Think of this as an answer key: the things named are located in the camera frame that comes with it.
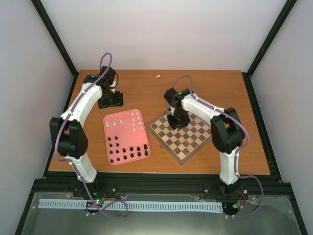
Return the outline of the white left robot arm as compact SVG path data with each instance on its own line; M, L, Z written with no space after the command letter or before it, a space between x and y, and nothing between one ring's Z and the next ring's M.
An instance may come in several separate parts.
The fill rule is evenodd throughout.
M80 181L84 181L85 192L96 197L102 185L95 180L97 171L87 155L88 138L83 129L85 120L95 103L98 107L123 106L123 94L116 91L118 73L111 67L102 66L99 74L84 78L82 88L70 107L49 122L52 146L56 159L68 162Z

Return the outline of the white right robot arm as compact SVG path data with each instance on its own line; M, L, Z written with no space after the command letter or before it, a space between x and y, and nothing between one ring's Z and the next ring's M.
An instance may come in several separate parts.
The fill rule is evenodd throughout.
M214 106L189 89L177 92L170 88L165 92L164 99L170 106L171 114L167 119L172 129L186 127L190 123L189 113L210 125L213 145L220 153L220 179L226 185L235 183L239 179L240 147L247 137L236 110Z

